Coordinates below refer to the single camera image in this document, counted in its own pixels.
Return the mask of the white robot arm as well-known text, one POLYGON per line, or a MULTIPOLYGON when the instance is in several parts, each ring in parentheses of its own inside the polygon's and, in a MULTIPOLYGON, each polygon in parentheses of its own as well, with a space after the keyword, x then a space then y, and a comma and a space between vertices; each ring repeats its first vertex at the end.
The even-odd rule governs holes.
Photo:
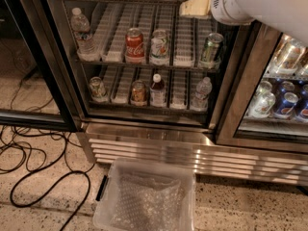
POLYGON ((225 25, 258 20, 308 45, 308 0, 188 0, 179 15, 205 18, 211 14, 225 25))

